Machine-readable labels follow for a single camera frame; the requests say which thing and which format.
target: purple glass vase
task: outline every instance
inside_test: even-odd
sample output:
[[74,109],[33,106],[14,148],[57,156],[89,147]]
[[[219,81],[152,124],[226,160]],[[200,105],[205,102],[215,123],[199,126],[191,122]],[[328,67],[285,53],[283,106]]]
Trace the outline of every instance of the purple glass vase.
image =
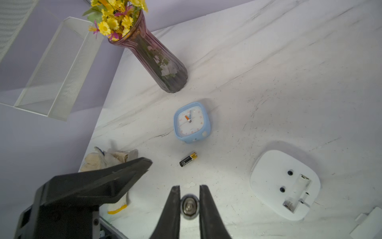
[[187,69],[151,32],[141,11],[135,24],[113,45],[130,49],[158,85],[166,92],[180,91],[187,82]]

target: wire basket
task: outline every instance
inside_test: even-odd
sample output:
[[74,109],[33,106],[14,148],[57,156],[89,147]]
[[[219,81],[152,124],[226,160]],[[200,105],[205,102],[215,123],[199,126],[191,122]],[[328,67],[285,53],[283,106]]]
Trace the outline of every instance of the wire basket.
[[60,24],[15,108],[66,121],[102,42],[90,24],[73,17]]

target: white marble table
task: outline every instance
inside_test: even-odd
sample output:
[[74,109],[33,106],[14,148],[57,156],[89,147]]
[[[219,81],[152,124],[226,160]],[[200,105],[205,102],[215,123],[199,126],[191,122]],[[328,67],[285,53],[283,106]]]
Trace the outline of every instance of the white marble table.
[[[234,239],[350,238],[354,219],[382,206],[382,1],[256,0],[155,35],[185,64],[188,83],[164,92],[125,50],[86,152],[114,145],[153,160],[128,208],[104,215],[126,236],[149,238],[173,185],[199,195],[207,184]],[[173,114],[196,100],[212,133],[183,145]],[[301,222],[250,188],[255,159],[270,149],[320,177]],[[198,159],[181,168],[193,150]],[[180,237],[198,238],[199,220],[182,219]]]

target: aa battery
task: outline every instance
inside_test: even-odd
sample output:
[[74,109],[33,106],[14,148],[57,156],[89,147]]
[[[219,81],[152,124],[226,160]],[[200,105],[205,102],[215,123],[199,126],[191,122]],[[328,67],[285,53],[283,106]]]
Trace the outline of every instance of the aa battery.
[[183,167],[184,165],[188,164],[192,160],[197,158],[197,154],[193,152],[191,155],[187,156],[185,159],[179,162],[180,166]]

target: white mesh basket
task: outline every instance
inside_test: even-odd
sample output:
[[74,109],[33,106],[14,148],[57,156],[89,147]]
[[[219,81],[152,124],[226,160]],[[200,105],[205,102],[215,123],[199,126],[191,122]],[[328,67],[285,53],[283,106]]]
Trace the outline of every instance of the white mesh basket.
[[66,121],[102,42],[89,25],[72,17],[61,23],[15,108]]
[[0,62],[39,0],[0,0]]

